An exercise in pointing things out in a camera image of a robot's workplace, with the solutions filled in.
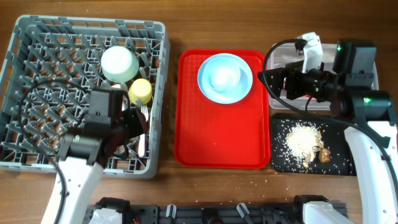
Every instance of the red cutting board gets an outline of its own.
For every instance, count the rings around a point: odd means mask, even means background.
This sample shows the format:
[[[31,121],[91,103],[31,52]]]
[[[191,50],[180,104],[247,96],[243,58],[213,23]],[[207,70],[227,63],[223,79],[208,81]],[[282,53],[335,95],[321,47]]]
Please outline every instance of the red cutting board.
[[[215,54],[241,57],[251,68],[248,95],[229,105],[199,89],[200,65]],[[257,78],[264,56],[255,50],[191,49],[179,61],[174,156],[184,166],[260,169],[271,156],[268,92]]]

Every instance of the white fork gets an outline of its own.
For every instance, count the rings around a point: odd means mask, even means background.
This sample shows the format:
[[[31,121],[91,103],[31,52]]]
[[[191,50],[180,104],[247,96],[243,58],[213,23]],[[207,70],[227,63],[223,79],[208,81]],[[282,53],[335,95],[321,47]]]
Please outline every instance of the white fork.
[[[145,116],[145,123],[148,121],[149,118],[149,112],[148,112],[148,107],[147,105],[141,106],[141,113]],[[145,156],[145,148],[146,148],[146,138],[145,134],[141,134],[139,136],[139,142],[138,142],[138,156],[139,157],[144,157]]]

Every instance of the wooden table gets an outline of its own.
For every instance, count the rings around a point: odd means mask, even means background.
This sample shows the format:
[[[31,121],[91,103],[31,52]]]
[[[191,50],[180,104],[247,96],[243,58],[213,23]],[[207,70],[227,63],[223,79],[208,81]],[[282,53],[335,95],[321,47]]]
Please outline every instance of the wooden table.
[[[284,174],[261,170],[191,169],[174,159],[178,58],[192,48],[253,49],[315,31],[323,43],[342,37],[372,40],[381,89],[398,105],[397,4],[389,1],[49,1],[0,0],[0,58],[16,19],[23,14],[161,21],[171,42],[169,79],[164,93],[159,170],[151,180],[104,178],[91,202],[102,197],[133,204],[203,205],[291,202],[295,195],[318,194],[347,203],[349,217],[362,222],[355,177]],[[39,223],[55,174],[0,172],[0,223]]]

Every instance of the blue plate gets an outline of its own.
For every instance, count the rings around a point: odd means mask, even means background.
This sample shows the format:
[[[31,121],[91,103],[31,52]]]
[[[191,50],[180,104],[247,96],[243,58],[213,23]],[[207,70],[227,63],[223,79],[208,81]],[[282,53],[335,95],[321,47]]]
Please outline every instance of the blue plate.
[[[235,65],[239,67],[241,77],[236,86],[225,90],[216,91],[209,83],[208,73],[204,74],[206,65],[215,58],[231,58],[235,61]],[[211,101],[221,104],[230,104],[242,100],[250,91],[253,84],[253,74],[249,65],[240,57],[233,54],[216,54],[205,60],[199,68],[198,85],[200,91]]]

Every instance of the dish rack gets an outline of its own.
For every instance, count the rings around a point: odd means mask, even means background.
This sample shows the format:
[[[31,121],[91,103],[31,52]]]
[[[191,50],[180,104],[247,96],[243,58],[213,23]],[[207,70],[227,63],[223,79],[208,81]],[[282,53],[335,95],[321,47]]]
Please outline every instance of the dish rack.
[[[101,56],[112,46],[125,46],[139,59],[139,73],[152,85],[152,126],[144,157],[136,157],[137,140],[128,144],[128,159],[111,157],[104,176],[149,179],[157,172],[162,98],[169,66],[170,42],[161,22],[82,17],[21,16],[18,18],[0,73],[0,169],[55,172],[42,154],[24,139],[17,107],[36,82],[64,79],[90,90],[110,87],[101,71]],[[88,110],[90,94],[54,83],[30,93],[22,106],[22,122],[36,144],[54,158],[58,137]]]

